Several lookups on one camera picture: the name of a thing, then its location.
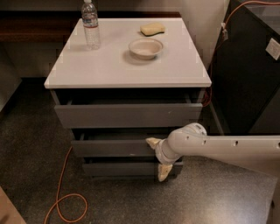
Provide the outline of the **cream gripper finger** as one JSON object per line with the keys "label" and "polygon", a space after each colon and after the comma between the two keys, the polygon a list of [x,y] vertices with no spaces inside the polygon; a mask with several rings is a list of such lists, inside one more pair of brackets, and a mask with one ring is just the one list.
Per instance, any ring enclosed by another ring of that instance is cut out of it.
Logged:
{"label": "cream gripper finger", "polygon": [[158,181],[163,182],[169,176],[169,173],[172,170],[172,164],[159,164],[158,165]]}
{"label": "cream gripper finger", "polygon": [[145,139],[146,143],[155,151],[161,147],[162,140],[155,137],[149,137]]}

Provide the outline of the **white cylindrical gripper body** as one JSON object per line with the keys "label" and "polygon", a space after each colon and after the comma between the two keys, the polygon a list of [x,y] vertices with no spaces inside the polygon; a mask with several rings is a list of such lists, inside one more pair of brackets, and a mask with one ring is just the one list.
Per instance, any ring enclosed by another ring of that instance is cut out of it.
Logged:
{"label": "white cylindrical gripper body", "polygon": [[163,165],[172,165],[180,158],[180,155],[172,150],[166,139],[160,140],[156,144],[155,153],[158,161]]}

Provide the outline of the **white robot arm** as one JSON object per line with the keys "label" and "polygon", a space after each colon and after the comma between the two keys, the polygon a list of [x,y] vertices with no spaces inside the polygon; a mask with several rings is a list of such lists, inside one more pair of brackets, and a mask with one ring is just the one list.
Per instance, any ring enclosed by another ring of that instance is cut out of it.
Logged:
{"label": "white robot arm", "polygon": [[196,122],[175,129],[167,138],[149,137],[147,144],[159,161],[157,176],[167,179],[175,162],[183,156],[199,156],[225,163],[271,161],[280,157],[280,136],[209,136]]}

